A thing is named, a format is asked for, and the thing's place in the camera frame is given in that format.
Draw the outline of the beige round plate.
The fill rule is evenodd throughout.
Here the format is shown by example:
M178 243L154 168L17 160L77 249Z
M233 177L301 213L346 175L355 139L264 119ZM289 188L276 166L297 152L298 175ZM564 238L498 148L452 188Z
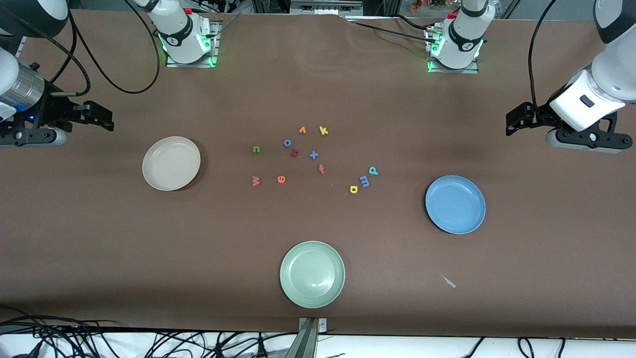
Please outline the beige round plate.
M171 136L153 144L145 153L142 174L152 188L164 192L180 190L197 176L201 154L188 138Z

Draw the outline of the blue round plate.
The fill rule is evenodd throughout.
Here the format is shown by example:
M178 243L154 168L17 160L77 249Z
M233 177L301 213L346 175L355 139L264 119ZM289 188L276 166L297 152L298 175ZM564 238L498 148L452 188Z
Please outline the blue round plate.
M468 234L478 229L486 217L482 191L462 176L442 176L432 181L423 197L429 219L442 231Z

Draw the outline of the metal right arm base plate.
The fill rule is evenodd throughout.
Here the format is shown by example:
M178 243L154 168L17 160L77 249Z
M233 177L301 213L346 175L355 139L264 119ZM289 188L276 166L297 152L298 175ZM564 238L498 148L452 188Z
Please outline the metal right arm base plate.
M160 35L166 52L166 66L173 68L213 68L220 50L222 22L191 15L189 34L182 39L173 35Z

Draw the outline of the green round plate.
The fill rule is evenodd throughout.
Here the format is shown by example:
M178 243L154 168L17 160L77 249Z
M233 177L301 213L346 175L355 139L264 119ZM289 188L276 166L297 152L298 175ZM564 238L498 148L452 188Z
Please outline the green round plate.
M285 254L279 280L290 301L314 310L328 306L341 294L346 269L343 258L331 245L301 242Z

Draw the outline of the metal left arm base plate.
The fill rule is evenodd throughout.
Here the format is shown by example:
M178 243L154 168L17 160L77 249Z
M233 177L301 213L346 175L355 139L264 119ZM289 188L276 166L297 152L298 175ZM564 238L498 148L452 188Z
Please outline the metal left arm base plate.
M477 57L483 40L477 44L468 42L457 45L453 39L447 37L446 29L437 25L427 27L423 34L425 39L430 40L426 45L428 72L479 73Z

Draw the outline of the metal table edge bracket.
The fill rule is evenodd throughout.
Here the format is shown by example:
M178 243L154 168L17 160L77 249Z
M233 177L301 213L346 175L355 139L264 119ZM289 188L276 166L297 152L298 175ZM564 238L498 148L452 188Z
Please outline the metal table edge bracket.
M318 336L326 332L326 319L301 319L300 330L284 358L316 358Z

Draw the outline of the aluminium frame rail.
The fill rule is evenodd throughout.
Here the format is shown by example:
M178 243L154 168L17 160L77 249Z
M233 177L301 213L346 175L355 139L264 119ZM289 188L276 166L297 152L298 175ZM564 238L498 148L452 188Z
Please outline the aluminium frame rail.
M363 16L361 0L290 0L290 14L336 14L337 16Z

